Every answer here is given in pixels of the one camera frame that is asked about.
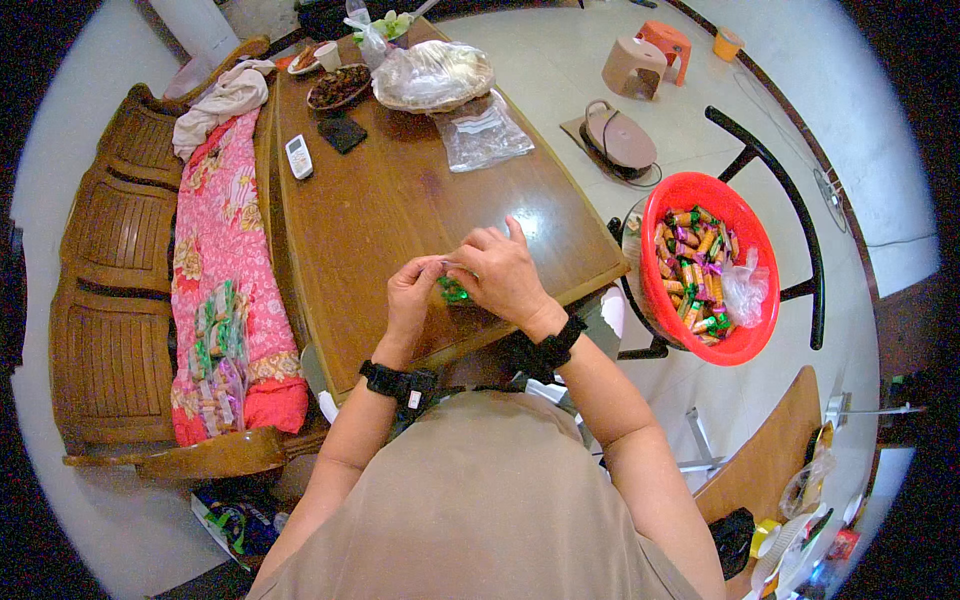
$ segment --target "black metal chair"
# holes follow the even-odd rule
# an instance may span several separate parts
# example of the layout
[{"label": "black metal chair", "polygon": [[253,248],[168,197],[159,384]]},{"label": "black metal chair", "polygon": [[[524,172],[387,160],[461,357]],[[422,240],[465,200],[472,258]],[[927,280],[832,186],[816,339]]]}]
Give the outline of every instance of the black metal chair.
[{"label": "black metal chair", "polygon": [[[806,248],[810,254],[810,265],[813,268],[813,275],[806,281],[802,281],[796,285],[792,285],[784,290],[780,290],[780,301],[786,302],[787,300],[792,300],[794,298],[800,298],[802,296],[813,296],[813,317],[812,323],[810,325],[810,347],[815,350],[819,350],[824,344],[824,261],[820,255],[820,243],[817,240],[817,231],[813,226],[813,221],[810,219],[810,213],[806,210],[806,204],[804,204],[804,199],[800,195],[800,191],[797,189],[797,186],[794,184],[793,180],[790,179],[790,176],[787,175],[786,171],[783,169],[783,165],[771,154],[767,148],[760,143],[760,140],[756,139],[754,135],[747,130],[743,129],[737,122],[731,119],[729,116],[718,110],[714,107],[707,107],[704,111],[704,115],[710,121],[713,121],[724,131],[728,132],[733,137],[736,137],[738,140],[743,142],[744,148],[740,151],[740,154],[730,163],[724,172],[720,174],[720,181],[729,182],[734,175],[740,172],[743,167],[747,166],[751,160],[754,158],[760,158],[764,164],[767,165],[767,168],[774,174],[774,177],[777,178],[777,181],[780,182],[780,186],[783,188],[783,191],[786,192],[787,198],[790,199],[790,203],[793,205],[794,211],[797,213],[797,218],[800,219],[800,225],[804,229],[804,237],[806,238]],[[613,217],[609,223],[607,223],[607,229],[610,230],[610,233],[613,235],[613,238],[616,239],[616,243],[623,245],[623,222],[620,219]],[[635,360],[635,359],[646,359],[646,358],[665,358],[669,348],[675,348],[678,350],[686,350],[686,348],[674,344],[663,338],[658,332],[647,322],[646,318],[643,316],[643,313],[640,312],[639,306],[636,305],[636,300],[634,299],[633,291],[630,289],[630,284],[627,281],[626,276],[620,278],[620,281],[623,283],[623,291],[627,296],[627,300],[630,302],[631,308],[634,309],[637,317],[640,321],[646,326],[647,329],[653,334],[654,339],[650,342],[650,347],[637,349],[637,350],[623,350],[617,355],[618,360]]]}]

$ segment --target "hand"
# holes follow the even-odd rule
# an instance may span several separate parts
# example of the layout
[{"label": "hand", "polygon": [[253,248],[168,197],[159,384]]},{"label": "hand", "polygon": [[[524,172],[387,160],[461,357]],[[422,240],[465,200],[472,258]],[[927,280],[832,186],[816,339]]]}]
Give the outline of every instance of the hand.
[{"label": "hand", "polygon": [[387,281],[389,320],[387,332],[373,353],[374,363],[402,371],[410,362],[423,333],[430,290],[444,271],[440,260],[440,256],[414,258]]},{"label": "hand", "polygon": [[509,239],[497,228],[471,231],[463,246],[445,257],[466,268],[449,269],[447,275],[460,281],[477,304],[539,343],[560,332],[566,312],[543,290],[520,223],[513,217],[506,222]]}]

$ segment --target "wooden table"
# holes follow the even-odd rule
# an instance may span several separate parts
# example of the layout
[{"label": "wooden table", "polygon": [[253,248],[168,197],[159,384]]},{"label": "wooden table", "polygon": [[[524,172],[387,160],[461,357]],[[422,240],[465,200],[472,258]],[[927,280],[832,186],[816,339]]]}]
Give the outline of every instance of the wooden table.
[{"label": "wooden table", "polygon": [[[421,19],[410,38],[413,44],[444,36]],[[352,41],[339,44],[344,64],[360,61]],[[315,82],[277,74],[264,107],[273,113],[261,117],[258,129],[264,136],[272,130],[276,145],[271,151],[258,145],[258,184],[271,198],[264,208],[271,213],[277,279],[296,291],[285,294],[291,321],[295,330],[300,319],[305,324],[338,403],[386,329],[387,279],[414,256],[452,251],[474,227],[504,228],[506,215],[517,217],[544,288],[563,304],[628,271],[583,191],[513,105],[514,120],[537,148],[489,169],[451,173],[430,117],[388,110],[372,96],[348,111],[369,137],[346,156],[337,154],[317,133],[305,103]],[[313,158],[314,174],[306,180],[293,177],[282,150],[298,133]],[[262,168],[268,156],[269,175]],[[278,203],[282,215],[276,215]],[[277,231],[277,221],[284,231]],[[290,305],[291,296],[299,306]],[[426,320],[416,359],[430,368],[515,329],[482,309],[447,307],[439,288]]]},{"label": "wooden table", "polygon": [[[804,467],[804,453],[821,425],[817,375],[809,365],[800,369],[786,394],[754,436],[720,468],[693,499],[707,523],[744,506],[754,521],[772,518],[781,523],[780,496],[794,473]],[[728,600],[750,591],[756,559],[727,582]]]}]

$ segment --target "white cloth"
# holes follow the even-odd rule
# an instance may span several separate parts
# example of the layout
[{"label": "white cloth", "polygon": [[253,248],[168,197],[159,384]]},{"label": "white cloth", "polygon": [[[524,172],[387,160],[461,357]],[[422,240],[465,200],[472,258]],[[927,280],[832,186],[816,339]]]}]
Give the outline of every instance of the white cloth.
[{"label": "white cloth", "polygon": [[263,76],[275,68],[269,60],[250,59],[221,75],[213,91],[177,119],[174,154],[186,162],[215,127],[267,102],[269,92]]}]

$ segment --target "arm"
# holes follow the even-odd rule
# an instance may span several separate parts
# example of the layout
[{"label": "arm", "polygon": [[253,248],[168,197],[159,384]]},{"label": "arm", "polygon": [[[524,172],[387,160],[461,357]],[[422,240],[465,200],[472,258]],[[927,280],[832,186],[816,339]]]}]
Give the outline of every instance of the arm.
[{"label": "arm", "polygon": [[[507,218],[508,239],[475,229],[447,259],[470,297],[516,324],[534,342],[558,334],[564,308],[540,285],[519,223]],[[707,524],[686,487],[662,428],[639,390],[587,336],[558,369],[590,432],[603,446],[613,484],[634,527],[660,547],[707,600],[725,596],[723,573]]]},{"label": "arm", "polygon": [[[415,258],[387,283],[390,319],[371,360],[397,371],[410,364],[423,332],[427,297],[443,267],[438,256]],[[313,532],[344,503],[360,474],[383,447],[394,424],[396,400],[367,389],[361,377],[330,427],[307,483],[283,533],[256,575],[262,583],[303,546]]]}]

